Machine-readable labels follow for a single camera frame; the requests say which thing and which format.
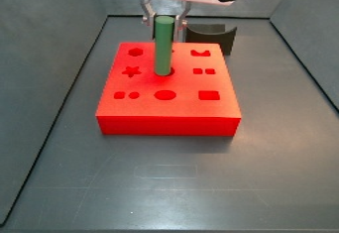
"gray wall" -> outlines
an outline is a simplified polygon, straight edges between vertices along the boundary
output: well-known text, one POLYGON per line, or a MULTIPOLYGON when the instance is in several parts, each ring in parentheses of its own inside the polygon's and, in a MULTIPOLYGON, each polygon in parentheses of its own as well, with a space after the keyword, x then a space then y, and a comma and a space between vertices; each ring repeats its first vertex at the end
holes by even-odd
MULTIPOLYGON (((100 0, 108 15, 143 15, 139 0, 100 0)), ((189 15, 268 18, 280 0, 240 0, 229 7, 193 3, 189 15)), ((176 15, 181 2, 173 0, 152 0, 159 14, 176 15)))
POLYGON ((0 224, 104 20, 97 0, 0 0, 0 224))
POLYGON ((271 21, 339 108, 339 0, 283 0, 271 21))

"red block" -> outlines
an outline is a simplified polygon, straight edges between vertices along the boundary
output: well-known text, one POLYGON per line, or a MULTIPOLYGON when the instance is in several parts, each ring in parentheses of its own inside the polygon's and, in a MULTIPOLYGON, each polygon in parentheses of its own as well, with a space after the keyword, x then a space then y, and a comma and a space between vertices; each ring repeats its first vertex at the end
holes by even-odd
POLYGON ((153 43, 123 43, 96 119, 103 134, 233 136, 241 113, 219 45, 173 44, 172 72, 153 72, 153 43))

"gray table surface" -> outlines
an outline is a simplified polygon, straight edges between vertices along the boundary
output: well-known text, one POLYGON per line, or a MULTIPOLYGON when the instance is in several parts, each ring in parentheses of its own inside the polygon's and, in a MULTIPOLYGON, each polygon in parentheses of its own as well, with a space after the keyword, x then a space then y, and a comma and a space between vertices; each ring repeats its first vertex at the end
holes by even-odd
POLYGON ((235 138, 101 136, 117 44, 148 39, 109 18, 3 231, 339 229, 338 112, 268 20, 191 21, 239 26, 235 138))

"green cylinder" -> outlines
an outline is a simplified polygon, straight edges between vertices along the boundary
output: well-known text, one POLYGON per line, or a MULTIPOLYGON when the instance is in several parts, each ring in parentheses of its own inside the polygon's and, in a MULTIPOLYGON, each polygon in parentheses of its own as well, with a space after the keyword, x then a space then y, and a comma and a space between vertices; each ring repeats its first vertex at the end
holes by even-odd
POLYGON ((155 18, 155 73, 171 73, 172 41, 175 19, 169 16, 155 18))

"metal panel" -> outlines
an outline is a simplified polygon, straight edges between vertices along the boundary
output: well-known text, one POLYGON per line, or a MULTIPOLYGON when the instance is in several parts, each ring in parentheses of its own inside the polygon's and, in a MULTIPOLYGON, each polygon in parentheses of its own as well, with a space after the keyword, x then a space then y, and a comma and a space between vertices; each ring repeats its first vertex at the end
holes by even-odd
POLYGON ((233 139, 100 134, 117 45, 148 39, 139 20, 105 23, 5 229, 338 230, 338 113, 269 21, 191 19, 239 28, 233 139))
POLYGON ((0 224, 104 20, 97 0, 0 0, 0 224))
POLYGON ((283 0, 271 21, 339 108, 339 0, 283 0))

